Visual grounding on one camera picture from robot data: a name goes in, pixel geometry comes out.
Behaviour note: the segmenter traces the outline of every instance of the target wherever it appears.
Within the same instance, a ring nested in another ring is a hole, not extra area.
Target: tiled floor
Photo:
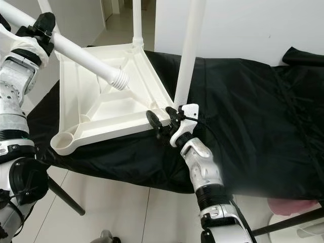
[[[150,1],[146,11],[142,11],[142,34],[144,49],[154,51],[155,3]],[[121,9],[120,14],[111,15],[106,21],[106,30],[93,45],[106,46],[131,43],[133,38],[133,12]]]
[[[143,11],[144,48],[154,49],[155,5]],[[132,41],[132,11],[112,15],[94,45]],[[136,186],[94,178],[51,167],[50,176],[65,189],[86,214],[79,216],[49,191],[37,202],[22,233],[13,243],[89,243],[109,229],[124,243],[200,242],[199,208],[194,194]],[[235,200],[252,229],[267,225],[272,213],[264,198],[236,196]],[[270,243],[268,235],[258,243]]]
[[[274,215],[271,220],[270,224],[274,224],[277,222],[280,222],[281,220],[285,220],[294,216],[297,216],[298,214],[292,214],[290,216],[280,216],[280,215]],[[324,219],[319,219],[316,221],[313,221],[312,223],[321,223],[324,222]],[[300,238],[297,234],[297,230],[299,228],[304,228],[310,226],[309,224],[302,224],[302,225],[297,225],[294,227],[290,227],[284,230],[279,230],[272,232],[270,234],[270,239],[272,242],[285,242],[285,243],[323,243],[323,236],[320,235],[314,235],[312,237],[306,237],[306,238]]]

